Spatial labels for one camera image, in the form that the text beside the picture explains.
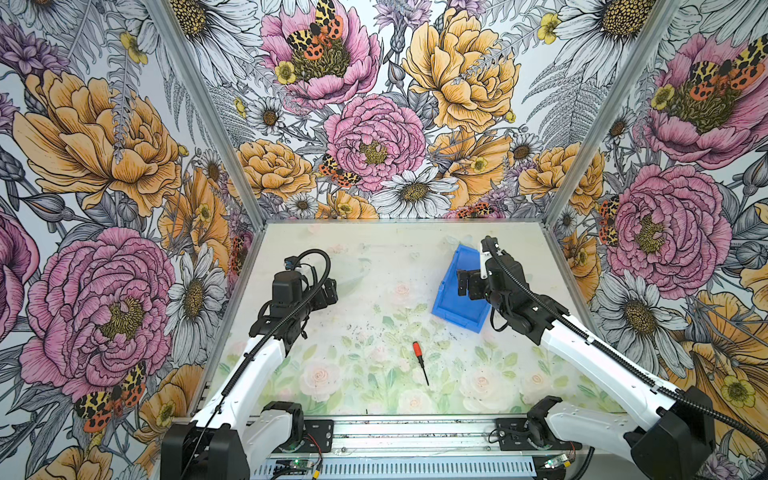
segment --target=floral tablecloth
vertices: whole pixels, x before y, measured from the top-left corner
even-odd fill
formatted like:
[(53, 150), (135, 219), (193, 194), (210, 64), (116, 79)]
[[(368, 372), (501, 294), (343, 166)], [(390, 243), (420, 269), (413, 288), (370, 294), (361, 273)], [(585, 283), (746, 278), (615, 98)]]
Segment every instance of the floral tablecloth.
[(574, 309), (538, 223), (271, 224), (212, 389), (242, 354), (283, 258), (322, 248), (339, 302), (312, 313), (309, 338), (294, 345), (254, 413), (272, 400), (299, 402), (306, 415), (519, 413), (550, 394), (620, 411), (576, 368), (510, 329), (496, 333), (486, 321), (477, 334), (430, 313), (456, 247), (476, 247), (486, 234), (523, 264), (534, 291)]

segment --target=green leaf print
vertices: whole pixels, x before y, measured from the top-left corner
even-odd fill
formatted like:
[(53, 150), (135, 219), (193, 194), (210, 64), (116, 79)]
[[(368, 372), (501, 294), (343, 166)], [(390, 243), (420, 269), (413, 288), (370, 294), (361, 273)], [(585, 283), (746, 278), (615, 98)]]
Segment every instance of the green leaf print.
[(304, 352), (304, 355), (301, 356), (302, 359), (309, 360), (312, 355), (315, 354), (317, 351), (317, 344), (312, 345), (310, 348), (306, 349), (306, 352)]
[(482, 362), (488, 361), (488, 354), (485, 353), (485, 350), (481, 346), (475, 347), (475, 355), (477, 355)]
[(518, 354), (510, 353), (504, 357), (504, 366), (515, 366), (518, 364)]
[(386, 374), (386, 388), (391, 389), (395, 385), (395, 379), (397, 378), (397, 370), (390, 369)]
[(549, 372), (549, 365), (544, 363), (544, 360), (539, 360), (538, 361), (538, 368), (540, 368), (541, 371), (546, 373), (547, 375), (551, 375), (551, 373)]
[(578, 386), (578, 389), (579, 389), (579, 390), (581, 390), (581, 392), (582, 392), (582, 393), (584, 393), (584, 394), (585, 394), (586, 396), (588, 396), (588, 397), (591, 397), (591, 398), (595, 398), (595, 397), (597, 397), (597, 396), (594, 394), (594, 392), (592, 392), (592, 389), (590, 389), (590, 388), (589, 388), (589, 387), (587, 387), (587, 386), (579, 385), (579, 386)]

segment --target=blue plastic bin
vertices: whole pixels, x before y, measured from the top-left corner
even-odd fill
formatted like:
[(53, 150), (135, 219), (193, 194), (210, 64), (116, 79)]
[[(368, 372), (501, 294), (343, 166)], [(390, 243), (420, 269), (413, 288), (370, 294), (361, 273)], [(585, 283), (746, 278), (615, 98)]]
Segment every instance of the blue plastic bin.
[(469, 296), (458, 296), (456, 270), (477, 270), (480, 268), (480, 252), (474, 248), (459, 245), (453, 254), (451, 266), (440, 283), (432, 315), (439, 316), (479, 333), (482, 324), (491, 312), (491, 304), (485, 300), (470, 300)]

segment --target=flower bud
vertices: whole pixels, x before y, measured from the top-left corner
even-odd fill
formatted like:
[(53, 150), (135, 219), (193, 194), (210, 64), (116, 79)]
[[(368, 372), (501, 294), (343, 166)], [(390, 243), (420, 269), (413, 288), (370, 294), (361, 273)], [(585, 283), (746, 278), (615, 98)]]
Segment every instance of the flower bud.
[(23, 201), (35, 215), (49, 223), (73, 220), (74, 211), (67, 207), (64, 199), (55, 194), (37, 194), (23, 197)]
[(768, 155), (763, 155), (744, 171), (744, 194), (751, 196), (758, 188), (768, 186)]

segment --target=metal frame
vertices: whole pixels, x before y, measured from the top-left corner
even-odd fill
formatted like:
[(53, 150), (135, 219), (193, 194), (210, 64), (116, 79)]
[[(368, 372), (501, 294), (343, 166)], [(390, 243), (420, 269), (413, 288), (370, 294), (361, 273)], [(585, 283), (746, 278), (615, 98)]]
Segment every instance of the metal frame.
[(248, 213), (253, 225), (257, 230), (264, 228), (264, 215), (259, 208), (256, 197), (251, 194), (250, 184), (245, 178), (240, 161), (235, 156), (232, 140), (224, 129), (223, 123), (214, 106), (214, 101), (210, 97), (210, 92), (205, 85), (203, 74), (196, 68), (197, 62), (193, 58), (187, 47), (187, 38), (181, 31), (181, 27), (176, 20), (170, 2), (167, 0), (151, 0), (144, 3), (147, 6), (157, 31), (160, 33), (161, 40), (173, 60), (174, 69), (178, 72), (179, 81), (181, 81), (190, 97), (195, 103), (195, 107), (200, 115), (205, 119), (205, 127), (214, 141), (214, 146), (221, 155), (224, 167), (232, 178), (235, 188), (240, 193), (240, 199), (243, 207)]
[(552, 203), (549, 204), (545, 214), (545, 223), (548, 227), (552, 227), (554, 219), (557, 218), (565, 204), (570, 200), (573, 192), (576, 191), (581, 177), (587, 171), (594, 154), (598, 151), (603, 141), (605, 132), (611, 127), (621, 109), (621, 102), (630, 91), (634, 81), (643, 71), (643, 68), (645, 68), (646, 60), (650, 57), (651, 52), (658, 49), (659, 41), (662, 39), (664, 31), (672, 22), (679, 7), (680, 0), (659, 0), (650, 11), (643, 31), (637, 39), (637, 44), (634, 46), (632, 53), (627, 56), (624, 67), (616, 74), (616, 81), (608, 92), (605, 101), (600, 106), (598, 115), (594, 119), (589, 132), (587, 132), (587, 137), (581, 142), (581, 147), (578, 153), (576, 153), (571, 169), (565, 175), (563, 183), (558, 189), (557, 194), (555, 194)]

